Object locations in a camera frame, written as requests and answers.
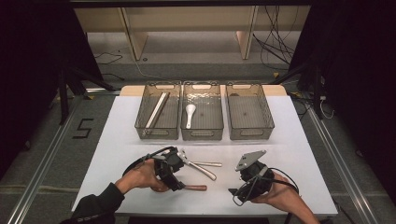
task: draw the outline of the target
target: black sleeve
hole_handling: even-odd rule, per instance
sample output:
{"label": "black sleeve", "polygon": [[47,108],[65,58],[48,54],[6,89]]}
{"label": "black sleeve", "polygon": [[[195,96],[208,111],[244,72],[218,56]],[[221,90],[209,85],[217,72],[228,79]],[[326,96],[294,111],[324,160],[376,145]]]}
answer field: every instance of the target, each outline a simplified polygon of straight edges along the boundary
{"label": "black sleeve", "polygon": [[62,222],[67,223],[115,223],[114,213],[119,209],[124,196],[119,189],[110,183],[99,195],[93,194],[82,198],[70,219]]}

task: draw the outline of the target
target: hand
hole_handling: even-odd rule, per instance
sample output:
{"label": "hand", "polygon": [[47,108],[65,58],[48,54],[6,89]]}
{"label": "hand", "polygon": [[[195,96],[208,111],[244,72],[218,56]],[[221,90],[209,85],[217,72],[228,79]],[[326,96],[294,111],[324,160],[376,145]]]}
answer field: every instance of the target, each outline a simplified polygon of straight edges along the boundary
{"label": "hand", "polygon": [[138,164],[126,173],[116,184],[122,194],[134,188],[151,188],[157,192],[165,192],[169,188],[155,176],[154,160],[149,159]]}
{"label": "hand", "polygon": [[[274,172],[275,179],[288,182],[282,175]],[[293,213],[303,223],[319,223],[309,207],[298,193],[290,186],[273,183],[267,194],[251,200],[252,203],[267,203],[284,212]]]}

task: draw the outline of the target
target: transparent container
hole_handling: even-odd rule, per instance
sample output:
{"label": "transparent container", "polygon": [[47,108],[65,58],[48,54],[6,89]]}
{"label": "transparent container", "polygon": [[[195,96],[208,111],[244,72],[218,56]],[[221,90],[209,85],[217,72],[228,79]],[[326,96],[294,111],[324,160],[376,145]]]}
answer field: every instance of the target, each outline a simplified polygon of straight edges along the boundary
{"label": "transparent container", "polygon": [[230,139],[269,139],[275,124],[262,84],[228,82],[226,92]]}
{"label": "transparent container", "polygon": [[145,86],[134,124],[141,139],[178,139],[180,89],[171,81]]}
{"label": "transparent container", "polygon": [[[195,105],[191,128],[187,129],[187,105]],[[183,83],[180,129],[183,140],[221,140],[224,129],[220,86],[217,81]]]}

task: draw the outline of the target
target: gray carpet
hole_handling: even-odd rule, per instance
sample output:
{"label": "gray carpet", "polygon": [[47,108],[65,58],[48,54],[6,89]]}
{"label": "gray carpet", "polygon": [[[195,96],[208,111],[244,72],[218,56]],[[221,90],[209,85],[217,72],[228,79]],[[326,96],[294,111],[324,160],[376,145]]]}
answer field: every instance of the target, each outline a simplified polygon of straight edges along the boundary
{"label": "gray carpet", "polygon": [[[105,76],[106,82],[114,86],[122,87],[130,84],[142,84],[152,77],[143,77],[133,64],[101,65],[103,73],[111,73],[125,80],[113,76]],[[274,80],[274,70],[268,69],[262,64],[151,64],[141,66],[144,74],[169,78],[199,80],[208,76],[216,76],[218,80],[235,79],[259,79],[263,82]],[[288,91],[295,91],[295,83],[285,85]],[[84,81],[87,88],[95,87],[89,81]],[[42,188],[24,219],[23,223],[58,223],[71,215],[70,209],[76,199],[78,189],[82,183],[92,155],[105,126],[108,112],[112,106],[115,95],[95,95],[92,99],[83,100],[78,106],[76,115],[68,132],[54,158],[42,183]],[[296,112],[304,113],[304,108],[299,102],[294,102]],[[48,115],[37,128],[32,137],[32,147],[23,151],[14,161],[5,177],[0,182],[0,223],[6,223],[7,219],[23,193],[24,187],[29,183],[36,167],[45,154],[52,137],[59,128],[60,103],[54,99],[54,105]],[[361,217],[351,201],[346,187],[340,179],[325,146],[318,135],[318,131],[308,114],[300,115],[308,142],[312,147],[317,159],[318,167],[324,177],[329,191],[338,204],[346,211],[356,223],[361,223]],[[88,138],[76,139],[85,133],[78,131],[78,125],[82,119],[84,127],[91,128]],[[380,223],[396,223],[396,208],[386,192],[376,180],[374,173],[365,162],[364,158],[356,153],[356,147],[351,142],[348,130],[343,122],[336,116],[333,119],[325,119],[327,128],[330,130],[343,157],[347,161],[352,173],[357,179],[361,189],[375,210]],[[350,223],[347,215],[339,212],[334,217],[333,223]],[[126,223],[127,217],[118,217],[117,223]],[[282,217],[270,217],[271,223],[283,223]],[[299,223],[295,218],[291,223]]]}

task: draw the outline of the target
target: person's arm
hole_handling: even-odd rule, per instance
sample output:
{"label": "person's arm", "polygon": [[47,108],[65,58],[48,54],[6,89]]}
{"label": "person's arm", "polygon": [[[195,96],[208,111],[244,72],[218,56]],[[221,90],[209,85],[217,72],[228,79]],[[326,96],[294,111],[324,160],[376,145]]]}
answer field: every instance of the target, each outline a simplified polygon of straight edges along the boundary
{"label": "person's arm", "polygon": [[151,188],[158,192],[168,190],[168,187],[157,179],[154,172],[154,160],[147,160],[130,170],[115,184],[108,187],[98,196],[93,194],[82,198],[71,218],[66,223],[114,223],[114,213],[119,209],[124,194],[134,188]]}
{"label": "person's arm", "polygon": [[[275,179],[289,182],[286,177],[275,173]],[[292,213],[303,223],[319,223],[298,193],[290,186],[273,183],[270,191],[251,200],[252,203],[267,203],[284,212]]]}

